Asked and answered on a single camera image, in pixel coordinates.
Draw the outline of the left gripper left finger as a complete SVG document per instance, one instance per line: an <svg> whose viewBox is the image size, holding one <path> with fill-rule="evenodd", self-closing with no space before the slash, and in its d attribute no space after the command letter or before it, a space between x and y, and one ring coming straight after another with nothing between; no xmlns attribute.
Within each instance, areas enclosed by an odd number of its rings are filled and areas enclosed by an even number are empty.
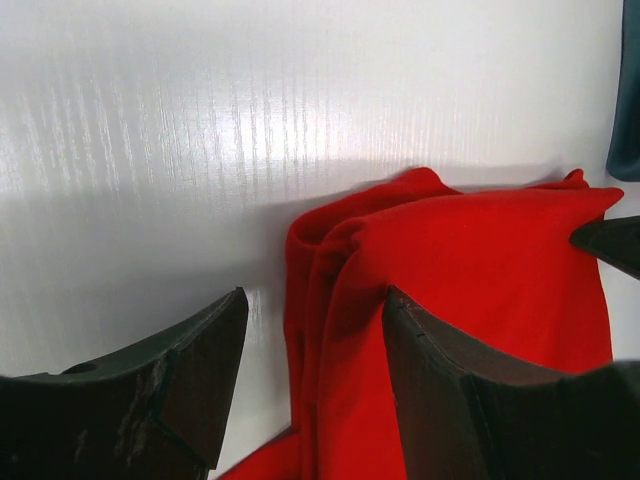
<svg viewBox="0 0 640 480"><path fill-rule="evenodd" d="M204 479L219 461L248 322L235 289L61 373L1 381L5 479Z"/></svg>

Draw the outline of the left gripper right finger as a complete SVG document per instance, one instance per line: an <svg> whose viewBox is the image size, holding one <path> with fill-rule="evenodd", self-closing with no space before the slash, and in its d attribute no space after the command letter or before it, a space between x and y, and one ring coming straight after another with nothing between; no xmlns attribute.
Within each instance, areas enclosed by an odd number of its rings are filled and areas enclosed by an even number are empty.
<svg viewBox="0 0 640 480"><path fill-rule="evenodd" d="M411 479L635 479L639 365L580 375L496 350L390 288L383 310Z"/></svg>

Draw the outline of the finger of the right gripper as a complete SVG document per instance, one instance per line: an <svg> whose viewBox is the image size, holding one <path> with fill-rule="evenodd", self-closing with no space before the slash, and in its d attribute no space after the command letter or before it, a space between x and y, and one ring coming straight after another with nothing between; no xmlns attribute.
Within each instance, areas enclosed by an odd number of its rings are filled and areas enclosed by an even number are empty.
<svg viewBox="0 0 640 480"><path fill-rule="evenodd" d="M608 265L639 279L639 216L589 222L577 228L570 243Z"/></svg>

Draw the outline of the red t-shirt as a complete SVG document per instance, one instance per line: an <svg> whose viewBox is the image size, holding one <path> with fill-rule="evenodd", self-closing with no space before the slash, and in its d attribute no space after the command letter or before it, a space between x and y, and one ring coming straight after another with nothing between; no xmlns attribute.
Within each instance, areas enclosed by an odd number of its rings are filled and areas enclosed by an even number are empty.
<svg viewBox="0 0 640 480"><path fill-rule="evenodd" d="M462 193L416 168L297 218L285 248L291 431L228 477L405 477L381 323L390 286L526 361L569 373L608 363L597 261L569 238L622 195L578 170Z"/></svg>

